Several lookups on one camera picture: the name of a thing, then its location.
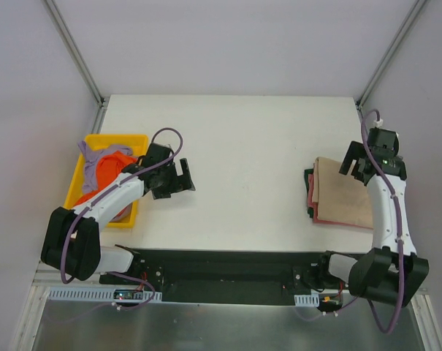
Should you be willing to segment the beige t shirt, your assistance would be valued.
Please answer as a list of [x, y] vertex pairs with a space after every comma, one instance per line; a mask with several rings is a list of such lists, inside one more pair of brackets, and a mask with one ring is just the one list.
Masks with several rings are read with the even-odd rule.
[[370, 198], [365, 186], [339, 173], [340, 163], [318, 157], [313, 163], [313, 196], [321, 220], [373, 227]]

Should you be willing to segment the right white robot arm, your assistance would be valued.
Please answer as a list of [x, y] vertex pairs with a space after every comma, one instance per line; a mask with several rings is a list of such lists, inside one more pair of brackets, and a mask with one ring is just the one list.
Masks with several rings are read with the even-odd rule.
[[399, 156], [397, 133], [373, 127], [364, 142], [351, 142], [339, 172], [361, 181], [373, 215], [372, 248], [354, 259], [327, 251], [316, 269], [316, 281], [333, 288], [341, 281], [353, 296], [387, 305], [408, 305], [429, 273], [418, 257], [405, 212], [407, 172]]

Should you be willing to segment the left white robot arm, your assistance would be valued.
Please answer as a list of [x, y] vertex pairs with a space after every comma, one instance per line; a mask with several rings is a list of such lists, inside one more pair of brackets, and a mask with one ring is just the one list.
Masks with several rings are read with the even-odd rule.
[[170, 147], [151, 143], [145, 155], [125, 166], [96, 195], [71, 209], [56, 208], [50, 215], [40, 260], [59, 270], [65, 283], [110, 272], [124, 284], [136, 283], [142, 270], [134, 262], [136, 254], [119, 246], [102, 246], [100, 232], [147, 193], [158, 200], [195, 189], [187, 159], [176, 164], [175, 156]]

